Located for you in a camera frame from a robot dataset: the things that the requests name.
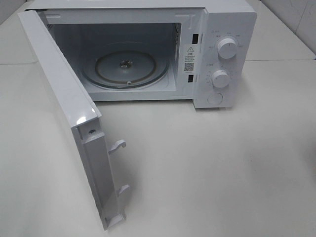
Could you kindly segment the glass microwave turntable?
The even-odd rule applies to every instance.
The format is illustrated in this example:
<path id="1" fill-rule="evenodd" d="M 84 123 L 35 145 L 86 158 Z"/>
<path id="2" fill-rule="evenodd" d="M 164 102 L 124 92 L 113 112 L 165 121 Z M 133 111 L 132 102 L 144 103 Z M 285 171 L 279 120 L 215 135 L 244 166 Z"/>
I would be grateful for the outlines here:
<path id="1" fill-rule="evenodd" d="M 82 73 L 106 89 L 127 90 L 160 80 L 169 69 L 168 55 L 157 44 L 118 42 L 88 50 Z"/>

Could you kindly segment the white microwave oven body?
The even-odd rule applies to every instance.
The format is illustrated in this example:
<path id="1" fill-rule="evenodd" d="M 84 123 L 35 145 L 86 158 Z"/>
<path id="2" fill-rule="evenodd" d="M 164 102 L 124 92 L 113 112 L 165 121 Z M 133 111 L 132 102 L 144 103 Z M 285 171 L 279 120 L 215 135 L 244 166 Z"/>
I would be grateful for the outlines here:
<path id="1" fill-rule="evenodd" d="M 197 109 L 231 107 L 257 14 L 244 0 L 36 0 L 25 10 L 43 13 L 47 28 L 93 101 L 191 100 Z M 231 36 L 237 54 L 222 59 L 219 39 Z M 118 42 L 157 44 L 169 69 L 158 81 L 127 90 L 106 89 L 82 73 L 88 50 Z M 183 72 L 186 44 L 197 45 L 193 73 Z M 211 75 L 225 70 L 230 83 L 215 88 Z M 221 93 L 220 105 L 207 101 Z"/>

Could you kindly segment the white microwave door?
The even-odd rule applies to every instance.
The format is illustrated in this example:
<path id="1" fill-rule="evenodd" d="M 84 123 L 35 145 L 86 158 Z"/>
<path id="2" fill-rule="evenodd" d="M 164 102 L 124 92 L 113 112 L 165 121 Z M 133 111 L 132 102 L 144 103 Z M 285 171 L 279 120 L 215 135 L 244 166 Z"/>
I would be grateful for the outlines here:
<path id="1" fill-rule="evenodd" d="M 51 36 L 45 15 L 27 10 L 18 16 L 52 97 L 72 132 L 103 228 L 107 230 L 124 220 L 119 196 L 130 186 L 115 188 L 110 156 L 125 147 L 126 142 L 121 139 L 107 147 L 100 123 L 102 115 Z"/>

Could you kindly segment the round door release button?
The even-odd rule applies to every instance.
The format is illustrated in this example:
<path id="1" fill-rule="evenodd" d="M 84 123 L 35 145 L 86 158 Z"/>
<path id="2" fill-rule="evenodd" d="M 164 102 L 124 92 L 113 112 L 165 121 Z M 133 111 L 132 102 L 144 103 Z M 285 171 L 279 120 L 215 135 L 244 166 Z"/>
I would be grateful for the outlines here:
<path id="1" fill-rule="evenodd" d="M 212 93 L 207 101 L 212 105 L 220 105 L 223 101 L 223 95 L 221 93 Z"/>

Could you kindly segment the white timer knob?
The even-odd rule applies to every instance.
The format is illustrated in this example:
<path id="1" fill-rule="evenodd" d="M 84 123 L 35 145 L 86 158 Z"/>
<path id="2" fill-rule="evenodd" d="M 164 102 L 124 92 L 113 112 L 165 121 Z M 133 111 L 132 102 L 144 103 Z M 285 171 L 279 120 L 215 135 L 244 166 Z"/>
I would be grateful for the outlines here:
<path id="1" fill-rule="evenodd" d="M 225 70 L 217 70 L 211 75 L 212 84 L 215 88 L 224 88 L 230 83 L 230 76 Z"/>

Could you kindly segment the upper white power knob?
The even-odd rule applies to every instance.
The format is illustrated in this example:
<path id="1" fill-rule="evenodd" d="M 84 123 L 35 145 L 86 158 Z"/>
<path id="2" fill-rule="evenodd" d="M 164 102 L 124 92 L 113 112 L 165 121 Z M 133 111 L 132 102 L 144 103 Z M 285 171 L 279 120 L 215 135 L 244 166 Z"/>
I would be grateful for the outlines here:
<path id="1" fill-rule="evenodd" d="M 226 36 L 218 40 L 217 52 L 222 59 L 231 59 L 237 54 L 238 42 L 231 36 Z"/>

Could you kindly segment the warning label sticker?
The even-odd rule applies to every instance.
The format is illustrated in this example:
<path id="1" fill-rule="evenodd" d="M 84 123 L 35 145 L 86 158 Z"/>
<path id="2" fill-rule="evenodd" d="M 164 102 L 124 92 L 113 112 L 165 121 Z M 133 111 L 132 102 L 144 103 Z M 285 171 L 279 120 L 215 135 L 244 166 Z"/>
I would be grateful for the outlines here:
<path id="1" fill-rule="evenodd" d="M 195 71 L 197 52 L 198 50 L 196 44 L 186 44 L 184 46 L 183 72 L 193 73 Z"/>

